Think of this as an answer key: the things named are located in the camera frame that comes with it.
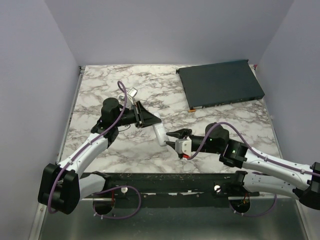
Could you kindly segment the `white remote control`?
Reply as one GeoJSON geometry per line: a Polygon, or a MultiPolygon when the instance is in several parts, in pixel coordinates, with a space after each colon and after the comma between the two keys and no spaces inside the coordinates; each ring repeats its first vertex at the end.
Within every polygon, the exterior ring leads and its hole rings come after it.
{"type": "Polygon", "coordinates": [[[167,142],[169,141],[168,136],[166,135],[166,129],[165,126],[162,122],[161,116],[158,112],[153,113],[157,118],[160,119],[160,123],[155,123],[152,125],[152,128],[154,130],[156,139],[158,141],[158,144],[161,147],[166,147],[167,146],[167,142]]]}

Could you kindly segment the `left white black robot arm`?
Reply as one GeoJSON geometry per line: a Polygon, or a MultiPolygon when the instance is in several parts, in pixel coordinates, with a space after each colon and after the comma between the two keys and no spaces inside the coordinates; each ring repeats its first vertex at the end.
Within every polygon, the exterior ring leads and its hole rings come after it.
{"type": "Polygon", "coordinates": [[[49,163],[43,170],[38,202],[46,205],[51,214],[70,214],[84,197],[80,178],[92,161],[115,141],[119,127],[134,125],[136,128],[152,126],[157,136],[162,120],[159,114],[151,113],[140,101],[131,108],[121,105],[116,98],[103,101],[101,116],[92,127],[86,141],[67,159],[60,163],[49,163]]]}

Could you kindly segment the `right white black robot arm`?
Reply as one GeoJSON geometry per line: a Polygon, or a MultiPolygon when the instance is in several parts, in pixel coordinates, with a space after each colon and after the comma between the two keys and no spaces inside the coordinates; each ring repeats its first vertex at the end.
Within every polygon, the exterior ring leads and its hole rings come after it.
{"type": "Polygon", "coordinates": [[[230,183],[230,191],[241,196],[245,192],[266,192],[298,200],[302,205],[320,208],[320,164],[296,163],[264,153],[250,146],[230,123],[214,122],[204,136],[192,134],[188,128],[166,133],[179,158],[194,159],[199,153],[217,154],[219,161],[239,171],[240,178],[230,183]]]}

